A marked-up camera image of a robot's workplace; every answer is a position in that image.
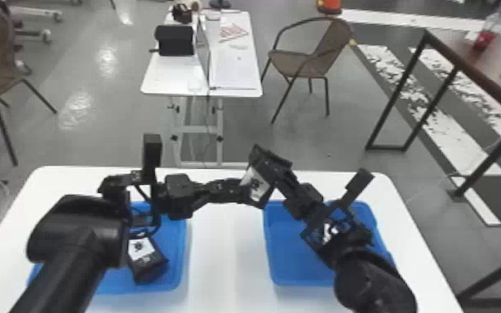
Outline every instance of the orange object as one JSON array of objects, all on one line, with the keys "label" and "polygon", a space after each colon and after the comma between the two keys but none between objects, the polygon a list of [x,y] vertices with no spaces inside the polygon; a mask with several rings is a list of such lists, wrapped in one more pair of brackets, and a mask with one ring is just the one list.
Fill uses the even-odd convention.
[{"label": "orange object", "polygon": [[324,14],[340,14],[340,0],[316,0],[316,8]]}]

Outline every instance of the blue tray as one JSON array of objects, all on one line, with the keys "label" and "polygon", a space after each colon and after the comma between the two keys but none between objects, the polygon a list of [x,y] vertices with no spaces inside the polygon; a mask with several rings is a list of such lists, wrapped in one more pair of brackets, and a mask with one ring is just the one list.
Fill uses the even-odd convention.
[{"label": "blue tray", "polygon": [[[146,202],[133,202],[132,207],[139,211],[149,211],[150,206]],[[132,278],[130,267],[124,266],[119,270],[107,271],[103,280],[97,287],[96,294],[127,294],[140,292],[172,291],[181,283],[182,270],[185,260],[186,248],[186,222],[171,221],[162,217],[161,228],[153,240],[157,243],[161,252],[169,262],[165,274],[148,285],[136,285]],[[30,284],[33,278],[41,270],[42,265],[36,264],[27,280]]]},{"label": "blue tray", "polygon": [[[351,207],[373,232],[375,247],[372,250],[394,264],[369,206],[356,201]],[[336,210],[332,216],[341,218],[344,213]],[[299,234],[304,229],[305,224],[295,221],[281,201],[268,202],[264,211],[264,233],[272,280],[279,286],[332,286],[335,273],[301,239]]]}]

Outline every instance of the white table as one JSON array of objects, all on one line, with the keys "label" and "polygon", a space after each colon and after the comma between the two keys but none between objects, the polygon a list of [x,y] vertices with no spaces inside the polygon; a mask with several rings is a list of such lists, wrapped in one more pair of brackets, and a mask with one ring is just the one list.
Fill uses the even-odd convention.
[{"label": "white table", "polygon": [[[193,15],[194,21],[191,25],[196,33],[197,15]],[[166,16],[165,24],[176,23],[169,13]],[[159,53],[151,55],[150,63],[147,66],[144,80],[140,90],[146,95],[168,96],[169,108],[173,116],[174,126],[171,130],[173,140],[173,154],[176,166],[202,166],[201,162],[183,161],[181,159],[181,146],[184,133],[210,133],[216,134],[216,155],[215,163],[207,166],[224,166],[223,162],[223,98],[256,98],[262,97],[262,85],[256,59],[255,41],[252,33],[251,16],[248,12],[231,11],[222,13],[221,23],[235,23],[249,32],[248,36],[239,37],[229,42],[213,42],[214,48],[229,49],[241,57],[243,62],[248,62],[246,72],[241,73],[241,77],[246,77],[246,82],[250,79],[254,83],[253,89],[216,89],[208,90],[208,84],[200,60],[197,54],[190,57],[162,57]],[[243,50],[231,47],[244,47]],[[210,72],[214,71],[214,62],[210,67]],[[187,98],[192,98],[191,107],[196,105],[196,96],[207,96],[216,99],[213,113],[216,113],[217,124],[215,126],[187,126],[186,108]],[[240,166],[240,163],[227,164],[227,166]]]},{"label": "white table", "polygon": [[[46,166],[37,169],[0,224],[0,313],[25,289],[32,269],[25,256],[29,234],[65,194],[95,194],[101,180],[127,173],[125,167]],[[241,177],[243,171],[156,170],[158,179],[185,172],[194,181]],[[350,172],[298,171],[326,198],[336,198],[354,175]],[[132,193],[134,200],[141,200]],[[283,199],[277,191],[272,199]],[[392,181],[384,174],[360,195],[369,203],[379,231],[399,272],[415,293],[419,313],[462,312],[435,259]],[[188,221],[187,265],[174,291],[95,296],[89,312],[346,312],[331,287],[279,287],[270,278],[262,212],[250,206],[209,204]]]}]

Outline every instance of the gray floor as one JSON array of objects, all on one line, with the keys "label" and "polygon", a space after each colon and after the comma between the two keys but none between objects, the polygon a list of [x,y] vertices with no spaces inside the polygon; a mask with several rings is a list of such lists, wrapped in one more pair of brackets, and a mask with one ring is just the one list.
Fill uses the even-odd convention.
[{"label": "gray floor", "polygon": [[[0,136],[0,178],[10,181],[12,196],[39,166],[139,166],[143,132],[170,136],[166,99],[139,93],[149,60],[147,49],[154,45],[153,28],[164,18],[167,4],[131,2],[136,7],[132,26],[120,24],[104,0],[86,0],[81,7],[67,2],[19,2],[58,7],[65,20],[53,24],[41,18],[24,19],[27,27],[52,29],[51,46],[26,42],[19,57],[33,68],[31,81],[60,112],[53,116],[21,86],[4,97],[12,104],[5,117],[20,161],[18,167],[12,167]],[[311,1],[232,2],[250,11],[260,68],[278,29],[316,15]],[[281,45],[312,47],[311,38],[321,31],[312,27],[305,33],[289,32],[290,40]],[[245,161],[251,145],[258,142],[293,160],[297,169],[354,171],[364,166],[386,173],[408,201],[455,291],[499,266],[501,228],[485,227],[468,205],[449,199],[446,190],[452,185],[443,179],[444,173],[419,141],[405,154],[364,152],[387,98],[352,49],[345,49],[329,77],[332,114],[328,118],[324,117],[322,83],[316,82],[315,93],[309,94],[303,81],[296,84],[271,127],[269,120],[285,88],[275,70],[266,76],[261,99],[226,101],[226,161]],[[397,112],[387,125],[382,142],[398,141],[410,129]],[[192,140],[201,156],[198,152],[207,138]],[[170,142],[163,165],[174,166]],[[0,219],[5,206],[0,191]],[[501,295],[501,286],[486,295]]]}]

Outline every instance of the laptop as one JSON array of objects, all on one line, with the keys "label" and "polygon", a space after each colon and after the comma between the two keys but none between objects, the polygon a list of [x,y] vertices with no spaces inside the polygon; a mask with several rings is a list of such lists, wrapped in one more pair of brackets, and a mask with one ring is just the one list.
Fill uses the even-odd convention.
[{"label": "laptop", "polygon": [[196,53],[210,90],[256,89],[252,64],[245,62],[247,50],[238,50],[222,43],[211,47],[202,21],[198,18],[196,28]]},{"label": "laptop", "polygon": [[196,54],[198,55],[200,65],[202,66],[202,71],[204,72],[206,83],[208,86],[210,86],[210,63],[211,63],[210,44],[208,42],[208,38],[206,37],[206,33],[204,32],[204,28],[202,26],[200,18],[198,18],[198,23],[196,26],[195,40],[196,40],[195,42]]}]

